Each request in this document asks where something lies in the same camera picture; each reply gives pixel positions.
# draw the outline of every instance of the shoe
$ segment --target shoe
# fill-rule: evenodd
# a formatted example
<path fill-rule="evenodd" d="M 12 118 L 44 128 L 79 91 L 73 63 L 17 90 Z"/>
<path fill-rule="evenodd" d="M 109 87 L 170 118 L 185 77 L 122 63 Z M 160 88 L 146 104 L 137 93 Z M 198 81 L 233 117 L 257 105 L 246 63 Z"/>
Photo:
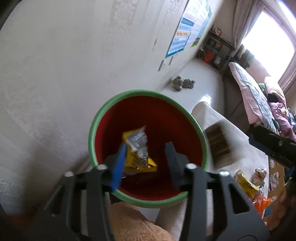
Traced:
<path fill-rule="evenodd" d="M 194 80 L 185 79 L 185 80 L 183 81 L 183 87 L 184 87 L 184 88 L 192 89 L 193 86 L 194 86 L 194 83 L 195 83 Z"/>
<path fill-rule="evenodd" d="M 182 86 L 183 86 L 183 79 L 180 76 L 177 76 L 176 78 L 174 78 L 173 80 L 173 88 L 177 91 L 181 91 L 182 90 Z"/>

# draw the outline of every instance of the white wall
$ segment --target white wall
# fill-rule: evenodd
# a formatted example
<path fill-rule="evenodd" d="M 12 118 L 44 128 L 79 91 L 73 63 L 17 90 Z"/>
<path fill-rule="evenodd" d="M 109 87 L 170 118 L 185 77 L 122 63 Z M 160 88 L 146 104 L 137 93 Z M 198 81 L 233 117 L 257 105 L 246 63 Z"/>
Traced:
<path fill-rule="evenodd" d="M 235 9 L 235 0 L 225 0 L 214 21 L 215 26 L 222 30 L 221 37 L 227 41 L 232 41 L 232 24 Z"/>
<path fill-rule="evenodd" d="M 213 15 L 223 0 L 210 0 Z M 112 96 L 154 90 L 195 56 L 158 72 L 186 0 L 23 0 L 0 32 L 0 202 L 42 200 L 87 155 Z"/>

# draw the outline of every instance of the poster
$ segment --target poster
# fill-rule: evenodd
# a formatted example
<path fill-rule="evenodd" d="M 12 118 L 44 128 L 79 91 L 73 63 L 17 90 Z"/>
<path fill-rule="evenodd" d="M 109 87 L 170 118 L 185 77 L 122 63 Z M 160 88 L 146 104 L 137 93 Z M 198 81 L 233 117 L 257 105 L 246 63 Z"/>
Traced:
<path fill-rule="evenodd" d="M 189 0 L 165 57 L 196 46 L 211 15 L 208 0 Z"/>

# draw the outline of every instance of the sunlight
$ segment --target sunlight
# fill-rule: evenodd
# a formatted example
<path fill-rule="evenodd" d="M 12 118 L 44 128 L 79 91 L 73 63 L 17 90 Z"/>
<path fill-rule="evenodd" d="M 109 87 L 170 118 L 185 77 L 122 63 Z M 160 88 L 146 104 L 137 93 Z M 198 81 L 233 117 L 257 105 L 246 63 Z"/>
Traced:
<path fill-rule="evenodd" d="M 211 101 L 212 99 L 206 95 L 204 95 L 200 100 L 200 102 L 207 102 L 209 105 L 211 105 Z"/>
<path fill-rule="evenodd" d="M 260 14 L 242 44 L 276 81 L 279 81 L 294 55 L 294 46 L 287 34 L 265 12 Z"/>

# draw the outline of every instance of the trash on floor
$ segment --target trash on floor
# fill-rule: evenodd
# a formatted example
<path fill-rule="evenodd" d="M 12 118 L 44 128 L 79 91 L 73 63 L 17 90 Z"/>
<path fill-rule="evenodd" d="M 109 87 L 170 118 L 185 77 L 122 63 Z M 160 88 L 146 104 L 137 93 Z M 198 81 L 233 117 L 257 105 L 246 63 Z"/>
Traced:
<path fill-rule="evenodd" d="M 266 174 L 267 174 L 266 169 L 256 168 L 252 183 L 255 186 L 264 187 L 264 184 L 265 184 L 264 179 L 266 177 Z"/>
<path fill-rule="evenodd" d="M 122 139 L 127 144 L 126 162 L 124 165 L 124 173 L 126 175 L 157 171 L 156 163 L 148 156 L 145 127 L 124 132 Z"/>
<path fill-rule="evenodd" d="M 268 208 L 272 204 L 272 202 L 272 198 L 265 198 L 264 196 L 260 195 L 257 196 L 252 203 L 258 211 L 260 217 L 263 218 L 264 210 Z"/>
<path fill-rule="evenodd" d="M 244 190 L 244 192 L 251 198 L 254 199 L 256 195 L 260 195 L 259 187 L 251 183 L 242 170 L 238 170 L 234 175 L 234 179 L 237 181 L 238 185 Z"/>

